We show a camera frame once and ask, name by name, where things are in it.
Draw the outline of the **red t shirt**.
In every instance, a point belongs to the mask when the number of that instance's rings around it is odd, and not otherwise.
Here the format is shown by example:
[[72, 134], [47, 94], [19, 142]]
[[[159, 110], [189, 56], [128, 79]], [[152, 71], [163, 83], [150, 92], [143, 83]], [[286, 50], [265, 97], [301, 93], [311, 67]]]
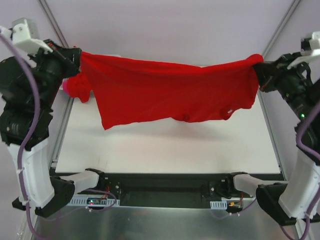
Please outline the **red t shirt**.
[[187, 123], [228, 120], [250, 109], [258, 92], [255, 64], [246, 59], [194, 66], [91, 54], [81, 55], [104, 129], [166, 118]]
[[83, 73], [68, 79], [69, 96], [78, 98], [82, 103], [89, 101], [92, 91], [92, 86]]

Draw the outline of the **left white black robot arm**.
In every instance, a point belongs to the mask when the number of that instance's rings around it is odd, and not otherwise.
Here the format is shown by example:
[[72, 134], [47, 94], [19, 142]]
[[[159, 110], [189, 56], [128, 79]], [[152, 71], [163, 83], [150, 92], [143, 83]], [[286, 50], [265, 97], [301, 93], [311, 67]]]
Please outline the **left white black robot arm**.
[[29, 54], [30, 66], [14, 54], [0, 63], [0, 92], [5, 101], [0, 116], [0, 137], [10, 151], [19, 182], [15, 209], [48, 218], [66, 206], [77, 193], [106, 189], [104, 173], [87, 168], [81, 173], [51, 176], [47, 163], [52, 105], [64, 79], [80, 72], [81, 49], [65, 48], [47, 39], [48, 50]]

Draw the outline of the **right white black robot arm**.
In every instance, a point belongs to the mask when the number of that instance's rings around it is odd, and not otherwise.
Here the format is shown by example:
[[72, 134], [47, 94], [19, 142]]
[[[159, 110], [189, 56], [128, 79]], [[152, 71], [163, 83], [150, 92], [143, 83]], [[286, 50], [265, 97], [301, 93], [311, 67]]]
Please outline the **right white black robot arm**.
[[312, 82], [309, 66], [319, 56], [319, 50], [288, 53], [253, 66], [260, 91], [278, 91], [299, 119], [294, 129], [297, 161], [290, 180], [267, 181], [234, 172], [214, 187], [218, 196], [227, 199], [242, 192], [255, 197], [260, 208], [280, 226], [294, 225], [297, 220], [320, 220], [320, 82]]

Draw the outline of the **red t shirt in basket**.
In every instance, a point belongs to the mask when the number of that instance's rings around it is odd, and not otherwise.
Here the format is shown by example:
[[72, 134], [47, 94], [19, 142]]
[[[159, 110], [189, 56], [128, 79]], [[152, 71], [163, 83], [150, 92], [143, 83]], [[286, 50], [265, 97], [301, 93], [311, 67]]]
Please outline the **red t shirt in basket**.
[[82, 103], [89, 101], [92, 91], [92, 86], [83, 73], [68, 79], [69, 96], [78, 98]]

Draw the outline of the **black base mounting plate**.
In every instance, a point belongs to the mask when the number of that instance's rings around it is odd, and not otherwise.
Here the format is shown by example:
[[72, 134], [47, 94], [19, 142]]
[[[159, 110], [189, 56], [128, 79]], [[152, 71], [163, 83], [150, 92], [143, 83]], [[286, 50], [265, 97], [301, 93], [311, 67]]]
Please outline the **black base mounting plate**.
[[106, 173], [104, 177], [104, 183], [84, 193], [111, 193], [122, 207], [208, 209], [214, 201], [250, 197], [232, 190], [225, 173]]

